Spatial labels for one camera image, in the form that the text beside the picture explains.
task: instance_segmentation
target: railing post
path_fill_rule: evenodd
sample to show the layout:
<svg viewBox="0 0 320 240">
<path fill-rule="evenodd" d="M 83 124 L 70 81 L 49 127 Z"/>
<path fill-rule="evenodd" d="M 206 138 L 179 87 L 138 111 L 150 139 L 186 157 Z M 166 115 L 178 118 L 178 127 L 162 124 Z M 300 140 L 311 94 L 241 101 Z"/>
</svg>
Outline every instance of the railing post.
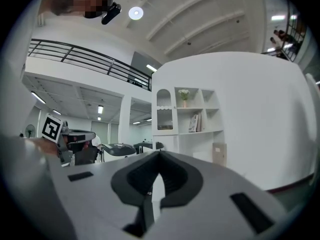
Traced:
<svg viewBox="0 0 320 240">
<path fill-rule="evenodd" d="M 37 45 L 32 49 L 32 51 L 30 51 L 30 53 L 28 54 L 28 57 L 34 52 L 34 50 L 38 47 L 38 45 L 40 45 L 41 42 L 42 41 L 39 41 Z"/>
<path fill-rule="evenodd" d="M 62 58 L 62 60 L 61 60 L 61 62 L 64 62 L 64 60 L 66 59 L 66 57 L 69 55 L 69 53 L 72 51 L 72 49 L 73 49 L 74 47 L 72 46 L 69 50 L 68 50 L 68 52 L 64 55 L 64 57 Z"/>
<path fill-rule="evenodd" d="M 114 66 L 114 62 L 115 62 L 115 60 L 113 60 L 113 61 L 111 62 L 110 66 L 109 66 L 108 73 L 106 73 L 107 75 L 110 74 L 110 71 L 111 71 L 112 67 Z"/>
</svg>

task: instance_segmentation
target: ceiling light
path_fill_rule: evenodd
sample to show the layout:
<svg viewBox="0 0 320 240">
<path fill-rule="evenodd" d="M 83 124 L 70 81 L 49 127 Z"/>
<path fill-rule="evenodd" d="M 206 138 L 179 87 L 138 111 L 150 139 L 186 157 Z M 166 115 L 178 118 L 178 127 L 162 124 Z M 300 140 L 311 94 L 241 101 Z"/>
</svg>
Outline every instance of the ceiling light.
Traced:
<svg viewBox="0 0 320 240">
<path fill-rule="evenodd" d="M 153 72 L 156 72 L 157 70 L 153 67 L 153 66 L 150 66 L 149 64 L 146 65 L 146 67 L 150 70 L 152 70 Z"/>
<path fill-rule="evenodd" d="M 40 98 L 34 91 L 31 92 L 33 94 L 34 97 L 36 97 L 40 102 L 42 102 L 43 104 L 46 104 L 46 102 Z"/>
<path fill-rule="evenodd" d="M 54 113 L 57 113 L 58 115 L 61 115 L 60 112 L 56 111 L 56 110 L 53 110 Z"/>
<path fill-rule="evenodd" d="M 147 85 L 148 85 L 146 82 L 141 81 L 141 80 L 139 80 L 139 79 L 137 79 L 137 78 L 135 78 L 134 80 L 137 81 L 138 83 L 144 85 L 144 86 L 147 86 Z"/>
<path fill-rule="evenodd" d="M 104 110 L 104 106 L 98 106 L 98 113 L 102 114 L 102 111 Z"/>
<path fill-rule="evenodd" d="M 129 10 L 129 17 L 132 20 L 140 20 L 143 15 L 144 15 L 144 10 L 142 10 L 140 7 L 132 7 Z"/>
<path fill-rule="evenodd" d="M 285 15 L 276 15 L 276 16 L 272 16 L 271 20 L 272 21 L 283 21 L 286 18 Z"/>
</svg>

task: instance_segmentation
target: balcony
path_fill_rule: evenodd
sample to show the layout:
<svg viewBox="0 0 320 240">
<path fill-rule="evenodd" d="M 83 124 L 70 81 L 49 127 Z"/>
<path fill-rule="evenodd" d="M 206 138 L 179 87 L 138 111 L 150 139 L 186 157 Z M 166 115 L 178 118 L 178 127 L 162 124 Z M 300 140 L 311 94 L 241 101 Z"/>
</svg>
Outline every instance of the balcony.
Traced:
<svg viewBox="0 0 320 240">
<path fill-rule="evenodd" d="M 151 92 L 151 76 L 115 58 L 81 46 L 33 38 L 29 46 L 28 57 L 83 67 Z"/>
</svg>

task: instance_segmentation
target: cabinet door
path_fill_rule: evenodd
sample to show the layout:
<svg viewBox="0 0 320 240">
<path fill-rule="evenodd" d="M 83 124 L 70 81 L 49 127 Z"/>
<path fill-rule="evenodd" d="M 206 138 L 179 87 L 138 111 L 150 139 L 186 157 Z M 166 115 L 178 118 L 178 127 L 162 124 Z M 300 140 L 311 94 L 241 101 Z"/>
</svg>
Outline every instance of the cabinet door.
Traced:
<svg viewBox="0 0 320 240">
<path fill-rule="evenodd" d="M 152 90 L 152 134 L 178 134 L 176 97 L 173 87 Z"/>
</svg>

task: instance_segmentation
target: brown box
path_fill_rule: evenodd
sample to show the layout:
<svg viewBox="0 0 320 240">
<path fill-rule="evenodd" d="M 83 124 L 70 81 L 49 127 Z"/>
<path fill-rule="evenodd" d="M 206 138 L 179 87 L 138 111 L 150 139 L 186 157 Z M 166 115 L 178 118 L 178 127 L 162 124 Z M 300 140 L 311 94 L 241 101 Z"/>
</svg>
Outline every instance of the brown box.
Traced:
<svg viewBox="0 0 320 240">
<path fill-rule="evenodd" d="M 227 144 L 213 143 L 212 161 L 220 166 L 225 167 L 227 165 Z"/>
</svg>

